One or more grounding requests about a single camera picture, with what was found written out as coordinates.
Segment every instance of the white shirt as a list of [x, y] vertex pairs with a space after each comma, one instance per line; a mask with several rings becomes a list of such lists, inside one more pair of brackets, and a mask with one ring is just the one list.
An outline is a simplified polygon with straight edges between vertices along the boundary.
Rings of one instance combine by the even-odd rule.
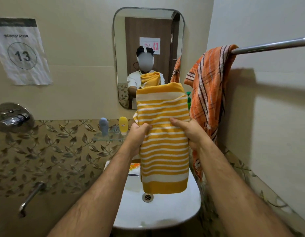
[[[141, 81], [140, 81], [140, 76], [142, 75], [142, 73], [140, 71], [135, 71], [131, 74], [129, 74], [129, 76], [127, 77], [127, 86], [134, 86], [136, 87], [136, 89], [139, 89], [139, 87], [141, 86]], [[164, 76], [160, 73], [160, 84], [164, 85], [165, 84], [165, 79]], [[136, 98], [133, 98], [133, 102], [132, 102], [132, 109], [133, 110], [137, 110], [137, 104], [136, 104]]]

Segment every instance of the green pump dispenser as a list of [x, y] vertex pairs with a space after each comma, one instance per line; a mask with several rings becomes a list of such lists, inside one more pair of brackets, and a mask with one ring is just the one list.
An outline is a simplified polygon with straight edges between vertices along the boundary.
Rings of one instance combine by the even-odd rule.
[[190, 112], [190, 107], [191, 107], [191, 98], [190, 98], [190, 91], [187, 91], [187, 96], [188, 96], [188, 108], [189, 108], [189, 112]]

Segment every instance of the yellow striped towel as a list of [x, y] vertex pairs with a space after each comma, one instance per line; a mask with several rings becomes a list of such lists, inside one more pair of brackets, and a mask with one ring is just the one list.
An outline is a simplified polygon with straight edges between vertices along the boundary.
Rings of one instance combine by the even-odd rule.
[[136, 92], [135, 122], [153, 126], [140, 147], [140, 173], [146, 193], [180, 193], [189, 176], [188, 138], [169, 118], [189, 121], [187, 96], [180, 83], [146, 87]]
[[160, 85], [160, 73], [157, 71], [140, 76], [141, 88]]

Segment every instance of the white sink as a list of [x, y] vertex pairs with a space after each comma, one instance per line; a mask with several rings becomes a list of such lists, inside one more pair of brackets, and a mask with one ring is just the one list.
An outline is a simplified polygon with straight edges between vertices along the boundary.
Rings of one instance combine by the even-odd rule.
[[[140, 167], [130, 170], [140, 174]], [[150, 203], [143, 201], [139, 176], [128, 176], [114, 227], [123, 229], [156, 229], [178, 225], [192, 218], [201, 207], [199, 188], [189, 170], [188, 186], [176, 194], [154, 194]]]

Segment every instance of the number 13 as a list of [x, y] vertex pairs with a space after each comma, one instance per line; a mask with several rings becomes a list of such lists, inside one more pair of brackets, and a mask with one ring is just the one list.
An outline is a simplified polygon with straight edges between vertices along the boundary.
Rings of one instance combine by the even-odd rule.
[[[29, 62], [31, 60], [31, 57], [29, 56], [29, 53], [27, 51], [23, 51], [22, 54], [25, 55], [25, 57], [26, 57], [26, 58], [23, 58], [25, 61]], [[22, 61], [19, 51], [17, 51], [15, 55], [17, 55], [19, 57], [19, 60]]]

